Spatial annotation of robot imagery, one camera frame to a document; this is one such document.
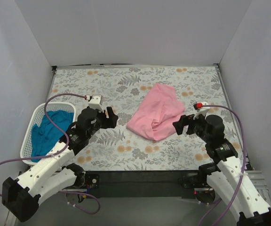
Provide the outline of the pink t shirt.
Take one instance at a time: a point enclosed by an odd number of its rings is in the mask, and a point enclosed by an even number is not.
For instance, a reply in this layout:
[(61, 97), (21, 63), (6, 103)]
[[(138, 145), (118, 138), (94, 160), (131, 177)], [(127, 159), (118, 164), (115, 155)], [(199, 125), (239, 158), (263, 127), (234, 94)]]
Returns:
[(175, 133), (173, 122), (185, 111), (174, 87), (156, 83), (126, 124), (127, 129), (148, 140), (161, 141)]

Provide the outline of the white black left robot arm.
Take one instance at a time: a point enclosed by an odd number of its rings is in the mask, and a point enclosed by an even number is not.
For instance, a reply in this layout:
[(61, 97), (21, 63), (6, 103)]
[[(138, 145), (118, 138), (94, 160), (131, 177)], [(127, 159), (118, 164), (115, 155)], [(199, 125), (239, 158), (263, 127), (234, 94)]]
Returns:
[(100, 129), (113, 129), (118, 116), (111, 107), (100, 112), (87, 107), (47, 155), (17, 178), (2, 184), (2, 204), (21, 222), (29, 220), (50, 196), (85, 183), (85, 171), (75, 163), (67, 165)]

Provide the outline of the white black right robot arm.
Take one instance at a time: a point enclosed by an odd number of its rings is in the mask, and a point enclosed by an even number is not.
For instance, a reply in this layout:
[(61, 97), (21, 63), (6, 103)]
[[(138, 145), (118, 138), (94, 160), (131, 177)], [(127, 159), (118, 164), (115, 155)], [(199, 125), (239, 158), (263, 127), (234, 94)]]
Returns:
[(178, 135), (196, 134), (206, 143), (212, 163), (199, 167), (198, 183), (212, 187), (229, 207), (239, 226), (271, 226), (271, 206), (259, 194), (233, 145), (225, 138), (224, 124), (217, 115), (182, 115), (173, 122)]

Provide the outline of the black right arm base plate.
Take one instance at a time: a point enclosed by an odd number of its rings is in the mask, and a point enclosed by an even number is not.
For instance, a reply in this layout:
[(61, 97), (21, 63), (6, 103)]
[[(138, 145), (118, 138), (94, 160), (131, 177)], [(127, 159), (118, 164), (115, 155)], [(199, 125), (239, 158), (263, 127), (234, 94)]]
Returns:
[(181, 177), (177, 180), (178, 184), (183, 188), (193, 189), (196, 192), (209, 192), (213, 188), (202, 182), (197, 172), (185, 172), (182, 173)]

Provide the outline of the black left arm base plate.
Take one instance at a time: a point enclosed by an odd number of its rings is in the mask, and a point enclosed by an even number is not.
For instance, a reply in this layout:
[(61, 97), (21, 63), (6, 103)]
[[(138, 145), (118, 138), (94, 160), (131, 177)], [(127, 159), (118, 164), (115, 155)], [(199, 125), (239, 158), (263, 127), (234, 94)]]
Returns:
[(99, 180), (99, 174), (81, 174), (77, 176), (73, 187), (81, 189), (96, 189), (99, 187)]

